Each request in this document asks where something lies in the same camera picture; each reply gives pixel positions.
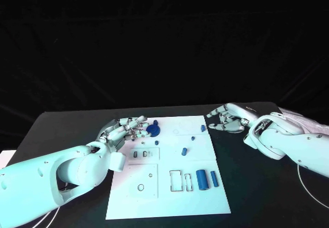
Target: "white board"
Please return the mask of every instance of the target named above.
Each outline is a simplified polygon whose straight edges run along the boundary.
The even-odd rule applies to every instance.
[[[147,122],[151,124],[153,120],[158,122],[158,136],[127,141],[119,149],[127,160],[122,172],[114,172],[112,176],[106,219],[230,213],[210,137],[207,130],[200,132],[204,118],[161,117],[148,118]],[[187,148],[186,156],[181,156],[183,148]],[[194,172],[199,169],[206,172],[209,189],[204,191],[197,187]],[[174,176],[174,184],[181,183],[183,191],[171,191],[170,171],[180,171],[181,182]],[[213,187],[210,171],[216,173],[217,187]],[[190,174],[190,183],[184,174]],[[186,191],[186,184],[191,184],[191,191]]]

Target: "robotic hand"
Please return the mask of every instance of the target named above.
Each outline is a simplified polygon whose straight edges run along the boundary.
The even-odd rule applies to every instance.
[[[236,103],[225,104],[206,116],[216,114],[220,124],[212,123],[210,129],[239,133],[246,126],[243,143],[248,146],[275,160],[287,155],[300,166],[329,177],[329,135],[304,133],[303,124],[288,116],[280,113],[261,116],[252,108]]]
[[[96,140],[0,170],[0,228],[17,227],[65,205],[103,180],[108,169],[122,171],[125,140],[150,137],[147,118],[112,120]]]

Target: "rectangular hole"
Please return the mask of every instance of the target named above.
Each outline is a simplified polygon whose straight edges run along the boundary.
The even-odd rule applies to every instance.
[[[184,181],[186,181],[186,191],[193,191],[191,188],[191,180],[190,180],[190,174],[184,174]]]
[[[183,191],[180,170],[170,170],[170,191]]]

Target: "black table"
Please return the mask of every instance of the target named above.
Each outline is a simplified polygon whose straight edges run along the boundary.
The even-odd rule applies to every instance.
[[[114,118],[204,115],[219,104],[158,108],[43,113],[17,148],[10,164],[89,143]],[[278,112],[272,103],[248,103],[259,114]],[[217,117],[204,119],[217,123]],[[295,164],[280,161],[248,147],[246,132],[229,134],[209,129],[230,214],[105,220],[112,171],[99,186],[60,207],[50,227],[327,227],[329,210],[307,195]],[[329,179],[301,168],[308,190],[329,205]],[[49,223],[52,215],[39,227]],[[23,227],[31,227],[36,219]]]

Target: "black curtain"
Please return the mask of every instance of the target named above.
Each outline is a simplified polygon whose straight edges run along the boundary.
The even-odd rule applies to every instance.
[[[271,101],[329,124],[329,11],[217,9],[0,5],[1,147],[47,111]]]

